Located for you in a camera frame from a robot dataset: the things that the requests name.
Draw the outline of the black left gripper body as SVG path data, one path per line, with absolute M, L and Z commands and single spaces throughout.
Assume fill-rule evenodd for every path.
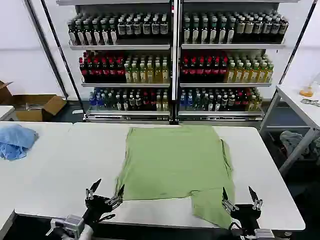
M 111 209 L 105 204 L 105 201 L 110 198 L 93 195 L 93 199 L 86 199 L 85 205 L 87 207 L 82 218 L 84 223 L 100 223 L 104 220 L 110 220 L 116 216 L 112 213 L 114 209 Z

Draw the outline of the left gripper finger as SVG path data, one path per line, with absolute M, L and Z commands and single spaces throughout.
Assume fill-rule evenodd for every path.
M 99 187 L 101 180 L 102 180 L 101 178 L 98 179 L 96 182 L 94 182 L 92 184 L 92 186 L 90 188 L 87 188 L 85 190 L 86 200 L 93 200 L 94 199 L 94 193 L 97 190 L 97 188 Z
M 118 193 L 112 198 L 106 200 L 104 203 L 111 209 L 116 209 L 123 203 L 123 194 L 124 194 L 125 185 L 122 185 Z

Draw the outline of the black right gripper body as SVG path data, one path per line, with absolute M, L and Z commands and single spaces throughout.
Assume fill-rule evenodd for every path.
M 259 229 L 258 219 L 261 216 L 260 209 L 253 209 L 253 204 L 236 204 L 236 209 L 232 210 L 230 216 L 240 222 L 244 233 L 254 233 Z

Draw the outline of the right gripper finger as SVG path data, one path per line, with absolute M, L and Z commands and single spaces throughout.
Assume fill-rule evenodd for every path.
M 224 209 L 228 212 L 235 212 L 238 210 L 238 207 L 235 206 L 228 198 L 228 194 L 226 192 L 226 189 L 223 187 L 222 188 L 222 201 L 221 201 L 222 206 Z
M 253 201 L 252 209 L 261 210 L 261 207 L 263 205 L 263 200 L 258 198 L 257 193 L 250 186 L 248 186 L 248 190 Z

